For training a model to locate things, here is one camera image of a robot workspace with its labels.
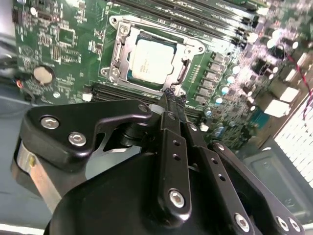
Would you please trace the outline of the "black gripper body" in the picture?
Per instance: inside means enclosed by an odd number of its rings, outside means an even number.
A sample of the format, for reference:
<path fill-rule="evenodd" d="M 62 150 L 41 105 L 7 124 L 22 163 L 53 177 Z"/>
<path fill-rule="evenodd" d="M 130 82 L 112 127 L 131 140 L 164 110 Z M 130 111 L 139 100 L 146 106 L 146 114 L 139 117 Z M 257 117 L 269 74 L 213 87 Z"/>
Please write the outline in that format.
<path fill-rule="evenodd" d="M 70 190 L 60 201 L 47 235 L 232 235 L 203 175 L 189 170 L 192 212 L 167 227 L 155 211 L 157 157 L 135 155 Z"/>

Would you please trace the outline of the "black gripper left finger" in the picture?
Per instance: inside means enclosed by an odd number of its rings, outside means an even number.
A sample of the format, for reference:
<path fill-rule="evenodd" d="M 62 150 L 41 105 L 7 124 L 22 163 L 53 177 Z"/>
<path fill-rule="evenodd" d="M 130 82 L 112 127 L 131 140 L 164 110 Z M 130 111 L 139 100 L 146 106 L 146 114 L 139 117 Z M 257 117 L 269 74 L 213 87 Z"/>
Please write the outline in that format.
<path fill-rule="evenodd" d="M 186 221 L 191 214 L 187 149 L 175 97 L 185 96 L 167 89 L 151 106 L 123 99 L 32 108 L 22 119 L 16 163 L 54 213 L 70 190 L 89 180 L 93 154 L 140 146 L 137 155 L 156 155 L 154 201 L 161 221 Z"/>

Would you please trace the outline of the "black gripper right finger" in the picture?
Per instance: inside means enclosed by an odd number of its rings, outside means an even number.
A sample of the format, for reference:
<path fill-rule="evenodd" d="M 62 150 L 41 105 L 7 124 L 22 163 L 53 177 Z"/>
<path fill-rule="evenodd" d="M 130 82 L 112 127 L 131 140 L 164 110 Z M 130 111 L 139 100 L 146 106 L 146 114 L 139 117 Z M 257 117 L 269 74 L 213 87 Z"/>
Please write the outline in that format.
<path fill-rule="evenodd" d="M 207 145 L 199 129 L 187 120 L 185 97 L 174 99 L 188 155 L 209 192 L 214 195 L 222 235 L 303 235 L 299 220 L 220 141 Z"/>

